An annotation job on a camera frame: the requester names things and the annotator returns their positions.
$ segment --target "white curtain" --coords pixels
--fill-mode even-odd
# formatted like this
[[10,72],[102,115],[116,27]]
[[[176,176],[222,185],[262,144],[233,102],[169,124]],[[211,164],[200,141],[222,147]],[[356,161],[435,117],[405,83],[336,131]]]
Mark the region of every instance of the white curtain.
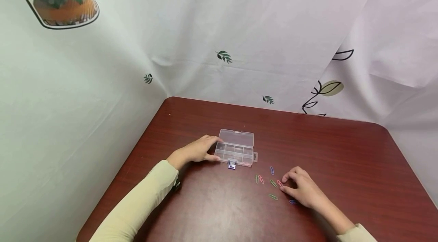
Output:
[[368,0],[319,79],[333,90],[302,105],[311,114],[386,127],[435,204],[437,16],[438,0]]
[[437,200],[436,0],[0,5],[2,241],[74,241],[170,96],[384,125]]

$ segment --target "red-brown tabletop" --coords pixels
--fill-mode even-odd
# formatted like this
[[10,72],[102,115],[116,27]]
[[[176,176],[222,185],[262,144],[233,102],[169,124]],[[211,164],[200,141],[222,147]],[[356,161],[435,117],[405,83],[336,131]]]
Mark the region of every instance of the red-brown tabletop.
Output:
[[[259,161],[190,164],[182,187],[149,216],[135,241],[327,241],[319,215],[289,199],[276,181],[300,166],[353,222],[382,241],[437,241],[438,210],[388,131],[372,123],[171,97],[81,229],[89,241],[113,207],[170,153],[220,129],[254,133]],[[271,175],[269,167],[274,168]],[[261,175],[265,184],[256,184]],[[279,199],[269,198],[273,194]]]

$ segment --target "sleeve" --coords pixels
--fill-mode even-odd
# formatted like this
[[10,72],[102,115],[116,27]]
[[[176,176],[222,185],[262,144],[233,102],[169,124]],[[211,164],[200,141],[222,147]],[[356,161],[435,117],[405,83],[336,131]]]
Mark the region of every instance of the sleeve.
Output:
[[131,242],[146,218],[172,189],[178,171],[163,160],[109,213],[90,242]]
[[356,224],[354,228],[345,234],[338,236],[340,242],[377,242],[374,237],[361,225]]

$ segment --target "right hand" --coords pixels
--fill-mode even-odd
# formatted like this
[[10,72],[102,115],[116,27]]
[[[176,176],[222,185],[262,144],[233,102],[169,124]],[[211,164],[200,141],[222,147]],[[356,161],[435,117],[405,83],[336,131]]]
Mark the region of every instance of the right hand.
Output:
[[294,197],[304,206],[316,209],[328,201],[328,198],[310,178],[309,174],[300,167],[292,168],[283,176],[281,181],[285,183],[288,179],[292,179],[297,184],[297,188],[284,186],[280,187],[280,190]]

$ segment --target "clear plastic box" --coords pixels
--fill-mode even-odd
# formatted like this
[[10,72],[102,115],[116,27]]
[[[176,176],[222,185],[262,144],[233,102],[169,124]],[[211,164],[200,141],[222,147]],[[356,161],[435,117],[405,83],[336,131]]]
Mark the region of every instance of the clear plastic box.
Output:
[[254,160],[254,133],[220,130],[214,155],[220,157],[221,162],[233,162],[240,166],[251,167]]

